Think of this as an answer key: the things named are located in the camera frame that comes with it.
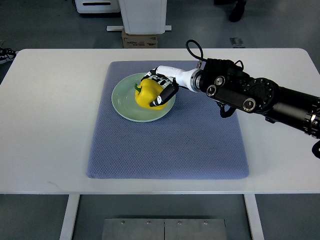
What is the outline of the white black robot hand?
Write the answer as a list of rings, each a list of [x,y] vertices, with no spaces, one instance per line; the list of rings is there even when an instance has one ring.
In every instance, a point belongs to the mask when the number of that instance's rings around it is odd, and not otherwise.
[[[158,84],[167,83],[165,88],[151,100],[147,100],[148,106],[155,108],[165,105],[179,90],[186,88],[192,92],[200,92],[199,82],[202,70],[195,68],[189,71],[170,66],[158,66],[150,70],[144,77],[150,78]]]

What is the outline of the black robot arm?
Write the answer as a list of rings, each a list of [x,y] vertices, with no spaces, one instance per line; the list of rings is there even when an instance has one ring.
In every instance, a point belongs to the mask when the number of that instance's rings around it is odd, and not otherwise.
[[[281,87],[267,78],[253,78],[244,72],[241,60],[205,59],[202,54],[194,58],[205,63],[194,78],[195,88],[217,102],[222,118],[235,110],[260,114],[269,123],[280,122],[319,139],[319,97]]]

